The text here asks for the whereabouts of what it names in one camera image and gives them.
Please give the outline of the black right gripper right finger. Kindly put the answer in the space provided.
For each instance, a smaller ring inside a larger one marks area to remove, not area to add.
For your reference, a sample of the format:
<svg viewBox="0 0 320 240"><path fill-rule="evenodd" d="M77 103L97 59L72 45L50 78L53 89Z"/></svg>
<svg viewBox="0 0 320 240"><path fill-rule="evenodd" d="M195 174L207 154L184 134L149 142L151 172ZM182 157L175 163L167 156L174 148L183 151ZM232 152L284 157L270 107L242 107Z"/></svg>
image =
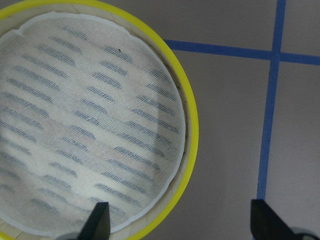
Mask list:
<svg viewBox="0 0 320 240"><path fill-rule="evenodd" d="M263 200L250 202L250 231L255 240L294 240L295 233Z"/></svg>

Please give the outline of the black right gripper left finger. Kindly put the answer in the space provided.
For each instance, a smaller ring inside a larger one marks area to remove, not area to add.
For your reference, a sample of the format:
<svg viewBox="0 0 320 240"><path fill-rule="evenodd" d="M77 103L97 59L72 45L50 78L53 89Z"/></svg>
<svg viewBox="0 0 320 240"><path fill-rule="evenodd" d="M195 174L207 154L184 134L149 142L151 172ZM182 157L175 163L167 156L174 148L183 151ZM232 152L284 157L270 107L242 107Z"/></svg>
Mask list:
<svg viewBox="0 0 320 240"><path fill-rule="evenodd" d="M98 202L83 226L78 240L108 240L111 235L110 207L108 202Z"/></svg>

